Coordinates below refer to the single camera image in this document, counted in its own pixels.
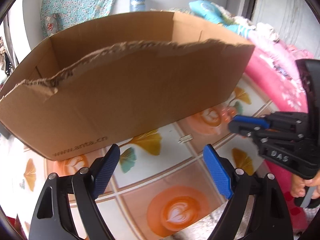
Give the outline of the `person's right hand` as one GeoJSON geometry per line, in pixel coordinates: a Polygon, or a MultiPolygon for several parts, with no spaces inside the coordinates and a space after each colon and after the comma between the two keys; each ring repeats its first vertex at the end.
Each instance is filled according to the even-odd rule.
{"type": "Polygon", "coordinates": [[[312,199],[319,198],[320,190],[320,175],[319,172],[316,174],[316,176],[310,180],[305,180],[303,178],[300,178],[299,176],[293,174],[291,179],[291,196],[298,198],[298,197],[304,197],[305,196],[305,187],[315,187],[315,190],[312,194],[312,199]]]}

